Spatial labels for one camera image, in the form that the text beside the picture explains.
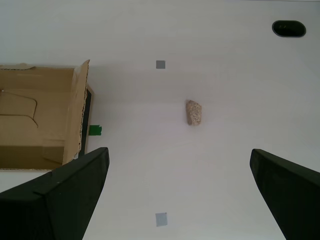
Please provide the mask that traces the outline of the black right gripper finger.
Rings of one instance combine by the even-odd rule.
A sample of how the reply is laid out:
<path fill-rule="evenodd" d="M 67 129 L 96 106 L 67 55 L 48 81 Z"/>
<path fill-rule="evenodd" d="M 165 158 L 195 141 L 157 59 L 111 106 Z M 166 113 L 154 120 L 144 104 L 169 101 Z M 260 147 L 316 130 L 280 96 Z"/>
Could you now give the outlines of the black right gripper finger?
<path fill-rule="evenodd" d="M 0 194 L 2 240 L 81 240 L 110 164 L 100 147 Z"/>
<path fill-rule="evenodd" d="M 250 169 L 265 203 L 287 240 L 320 238 L 320 174 L 253 149 Z"/>

